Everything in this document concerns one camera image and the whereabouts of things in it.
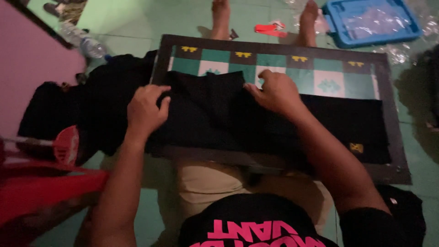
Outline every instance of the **patterned fabric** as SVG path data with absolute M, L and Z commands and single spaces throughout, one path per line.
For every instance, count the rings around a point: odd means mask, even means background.
M 243 71 L 246 82 L 262 88 L 264 80 L 258 74 L 270 69 L 292 78 L 301 94 L 380 99 L 373 64 L 186 46 L 174 46 L 171 56 L 168 71 L 195 76 Z

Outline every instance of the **person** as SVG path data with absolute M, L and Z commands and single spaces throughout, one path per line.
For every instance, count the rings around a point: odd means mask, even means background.
M 212 39 L 228 40 L 228 0 L 212 4 Z M 309 1 L 295 45 L 316 46 L 317 5 Z M 404 246 L 401 233 L 364 166 L 307 109 L 292 79 L 264 70 L 263 91 L 245 84 L 254 99 L 293 123 L 309 163 L 321 182 L 304 175 L 268 176 L 258 189 L 246 188 L 235 167 L 214 162 L 177 161 L 180 195 L 188 218 L 181 226 L 183 247 L 331 247 L 321 236 L 319 200 L 329 191 L 340 215 L 345 246 Z M 92 246 L 136 246 L 134 218 L 140 198 L 145 143 L 167 119 L 169 86 L 140 87 L 128 105 L 128 128 L 113 172 L 92 213 Z M 285 193 L 267 193 L 268 187 Z

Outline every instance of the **black t-shirt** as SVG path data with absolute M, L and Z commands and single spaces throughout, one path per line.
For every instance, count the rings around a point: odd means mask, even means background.
M 393 217 L 373 208 L 341 215 L 345 247 L 402 247 Z M 273 194 L 237 194 L 212 203 L 182 225 L 181 247 L 337 247 L 319 236 L 304 209 Z

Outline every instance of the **beige shorts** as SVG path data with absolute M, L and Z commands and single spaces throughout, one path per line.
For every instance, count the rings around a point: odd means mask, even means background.
M 240 193 L 272 193 L 301 206 L 322 234 L 333 201 L 320 181 L 295 173 L 288 176 L 263 175 L 256 186 L 246 186 L 237 167 L 215 162 L 178 161 L 178 188 L 185 217 L 198 214 L 211 203 Z

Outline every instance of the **pink wall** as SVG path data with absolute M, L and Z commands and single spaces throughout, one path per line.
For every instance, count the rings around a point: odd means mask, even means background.
M 75 84 L 85 60 L 0 0 L 0 135 L 15 136 L 35 89 L 44 81 Z

